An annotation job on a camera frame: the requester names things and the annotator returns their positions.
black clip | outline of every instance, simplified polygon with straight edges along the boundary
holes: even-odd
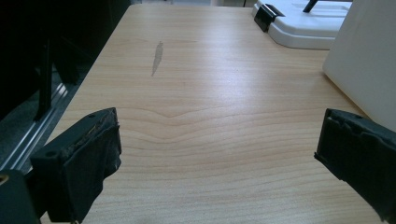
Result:
[[[327,109],[315,158],[346,181],[382,220],[396,223],[396,133]]]
[[[120,167],[115,108],[79,120],[32,157],[33,170],[0,171],[0,217],[5,223],[37,223],[48,211],[53,222],[81,223]]]
[[[273,5],[264,4],[259,8],[259,11],[254,17],[254,21],[264,32],[267,32],[271,22],[273,22],[278,16],[284,17],[284,15]]]

wooden table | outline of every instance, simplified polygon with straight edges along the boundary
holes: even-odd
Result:
[[[279,46],[250,10],[127,10],[51,137],[118,110],[122,166],[84,223],[380,223],[313,157],[326,108],[361,114],[328,51]]]

white plastic base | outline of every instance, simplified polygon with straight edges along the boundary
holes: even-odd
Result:
[[[318,1],[309,13],[303,12],[308,0],[259,0],[253,7],[276,7],[285,17],[276,17],[268,34],[276,43],[296,49],[329,49],[351,6],[350,2]]]

white device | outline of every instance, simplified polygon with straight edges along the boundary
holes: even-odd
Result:
[[[396,132],[396,1],[354,1],[323,64],[373,121]]]
[[[268,35],[276,43],[297,49],[329,49],[347,15],[350,2],[318,1],[309,13],[303,12],[308,0],[259,0],[255,17],[263,4],[274,6],[284,17],[271,22]]]

table surface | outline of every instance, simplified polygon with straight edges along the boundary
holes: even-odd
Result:
[[[328,51],[279,46],[250,10],[127,10],[51,136],[118,110],[122,165],[84,223],[380,223],[313,157],[326,108],[361,114]]]

